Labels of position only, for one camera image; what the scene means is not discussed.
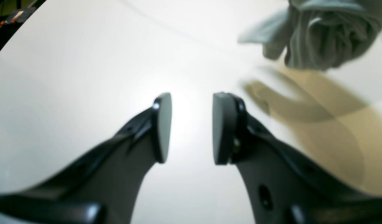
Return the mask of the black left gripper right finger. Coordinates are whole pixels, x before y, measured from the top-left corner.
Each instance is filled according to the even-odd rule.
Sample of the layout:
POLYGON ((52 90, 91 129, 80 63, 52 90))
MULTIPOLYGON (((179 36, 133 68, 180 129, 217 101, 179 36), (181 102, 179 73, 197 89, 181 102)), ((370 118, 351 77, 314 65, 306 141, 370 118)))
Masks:
POLYGON ((240 172, 257 224, 382 224, 382 197, 343 183, 277 139, 231 93, 213 95, 213 156, 240 172))

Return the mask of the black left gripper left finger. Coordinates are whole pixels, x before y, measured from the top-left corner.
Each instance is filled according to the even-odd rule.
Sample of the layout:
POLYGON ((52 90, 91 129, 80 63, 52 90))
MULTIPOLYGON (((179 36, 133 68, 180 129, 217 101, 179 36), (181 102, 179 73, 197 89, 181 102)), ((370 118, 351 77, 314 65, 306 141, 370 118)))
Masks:
POLYGON ((167 160, 170 93, 50 179, 0 194, 0 213, 40 224, 129 224, 147 172, 167 160))

